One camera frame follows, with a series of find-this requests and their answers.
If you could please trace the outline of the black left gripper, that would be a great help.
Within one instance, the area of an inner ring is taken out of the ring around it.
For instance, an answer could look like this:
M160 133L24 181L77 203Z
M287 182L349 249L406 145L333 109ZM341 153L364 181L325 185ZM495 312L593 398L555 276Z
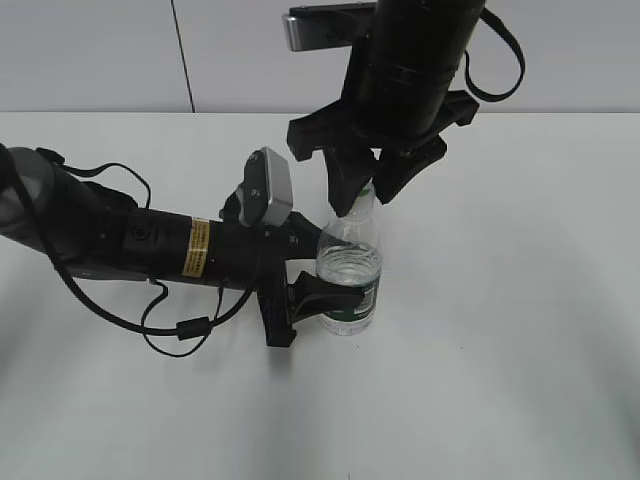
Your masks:
M360 287L333 284L308 272L288 284L286 259L315 259L322 232L303 214L292 211L277 225L264 221L245 225L243 213L240 195L233 193L220 210L221 220L212 224L207 278L242 292L229 310L214 317L214 327L231 320L256 294L266 344L288 348L296 337L291 324L362 302Z

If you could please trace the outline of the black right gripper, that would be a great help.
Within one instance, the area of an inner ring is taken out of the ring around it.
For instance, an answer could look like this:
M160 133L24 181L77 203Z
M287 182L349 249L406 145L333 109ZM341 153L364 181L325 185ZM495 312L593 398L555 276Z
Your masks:
M374 176L378 200L390 203L444 157L447 145L440 132L471 123L479 109L470 93L449 88L457 61L420 51L409 58L416 63L408 65L399 51L356 42L340 97L289 123L287 144L297 160L323 151L328 200L338 217L350 211ZM379 169L369 147L383 148Z

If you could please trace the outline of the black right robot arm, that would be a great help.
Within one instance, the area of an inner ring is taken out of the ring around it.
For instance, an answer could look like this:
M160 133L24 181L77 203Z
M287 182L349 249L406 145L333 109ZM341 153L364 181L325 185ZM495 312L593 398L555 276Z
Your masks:
M451 82L484 9L482 1L377 1L292 8L294 52L350 47L341 95L290 122L299 161L322 151L328 199L345 216L367 183L389 203L444 157L443 130L469 124L479 104Z

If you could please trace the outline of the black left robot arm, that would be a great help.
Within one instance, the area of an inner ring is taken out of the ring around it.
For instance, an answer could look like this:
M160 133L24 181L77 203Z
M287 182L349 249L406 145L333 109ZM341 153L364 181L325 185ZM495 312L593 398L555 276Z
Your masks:
M254 151L218 220L153 209L99 184L96 169L66 164L57 152L1 151L1 234L46 255L88 309L144 337L206 338L228 313L152 328L124 320L92 301L80 280L171 282L237 290L256 297L266 342L289 346L298 321L361 303L360 289L309 273L287 279L291 260L314 257L320 230L293 208L287 161Z

